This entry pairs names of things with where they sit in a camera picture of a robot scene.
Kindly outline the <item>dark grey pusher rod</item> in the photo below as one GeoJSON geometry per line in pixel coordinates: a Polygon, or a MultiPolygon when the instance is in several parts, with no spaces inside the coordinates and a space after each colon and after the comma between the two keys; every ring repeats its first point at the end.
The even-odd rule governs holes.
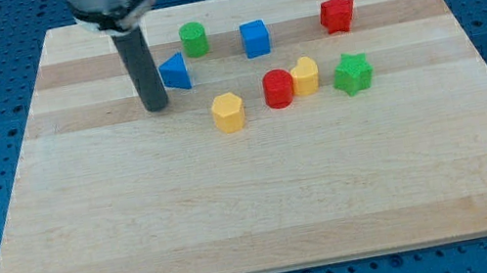
{"type": "Polygon", "coordinates": [[[113,36],[112,43],[145,110],[151,113],[164,110],[169,98],[142,29],[135,27],[127,34],[113,36]]]}

